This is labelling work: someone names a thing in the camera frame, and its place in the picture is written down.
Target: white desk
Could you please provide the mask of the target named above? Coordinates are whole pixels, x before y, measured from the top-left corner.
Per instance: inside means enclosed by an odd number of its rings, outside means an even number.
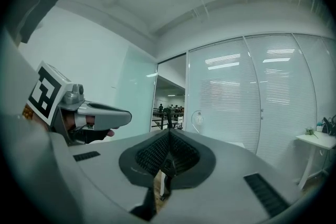
[[[308,159],[308,163],[307,163],[307,167],[304,170],[305,172],[303,173],[303,176],[300,180],[299,183],[299,188],[302,189],[308,179],[310,170],[311,170],[311,166],[313,164],[313,159],[314,159],[314,155],[315,155],[315,151],[316,151],[316,147],[321,147],[324,148],[325,150],[330,150],[333,147],[336,146],[336,137],[335,136],[330,136],[327,135],[325,133],[321,133],[321,132],[314,132],[314,134],[316,135],[298,135],[296,138],[298,140],[304,141],[306,143],[310,144],[310,153],[309,153],[309,159]]]

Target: person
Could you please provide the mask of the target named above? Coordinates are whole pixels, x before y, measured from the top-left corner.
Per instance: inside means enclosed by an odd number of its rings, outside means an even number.
[[[178,105],[175,106],[175,113],[179,113],[180,110],[178,109]]]

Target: black vent slot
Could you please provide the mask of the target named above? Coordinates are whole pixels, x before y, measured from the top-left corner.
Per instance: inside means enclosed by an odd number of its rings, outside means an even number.
[[[177,135],[172,134],[169,142],[177,175],[194,167],[200,160],[200,153]]]
[[[159,172],[160,166],[167,157],[169,151],[169,136],[165,135],[151,143],[136,156],[136,163],[150,173],[153,177]]]
[[[91,158],[97,157],[99,155],[100,154],[97,151],[91,151],[91,152],[88,152],[88,153],[74,155],[74,158],[75,158],[76,162],[80,162],[80,161],[84,161],[86,159],[91,159]]]
[[[245,176],[244,179],[271,218],[289,207],[288,203],[259,174]]]

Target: vent grille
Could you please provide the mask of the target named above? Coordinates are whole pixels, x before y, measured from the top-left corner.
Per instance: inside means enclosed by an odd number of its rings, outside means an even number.
[[[244,179],[271,218],[289,207],[280,195],[259,174],[245,176]]]
[[[74,155],[74,158],[75,158],[76,162],[80,162],[80,161],[84,161],[86,159],[91,159],[91,158],[97,157],[99,155],[100,154],[97,151],[91,151],[91,152],[87,152],[87,153],[83,153],[83,154]]]

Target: glass wall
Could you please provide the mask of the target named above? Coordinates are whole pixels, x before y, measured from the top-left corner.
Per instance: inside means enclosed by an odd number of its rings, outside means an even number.
[[[243,144],[298,180],[309,147],[296,136],[336,114],[334,52],[331,39],[292,34],[241,37],[190,51],[186,130]],[[322,169],[324,154],[316,153],[312,174]]]
[[[148,56],[129,47],[119,78],[115,106],[131,112],[132,121],[120,127],[112,140],[123,139],[150,131],[158,68]]]

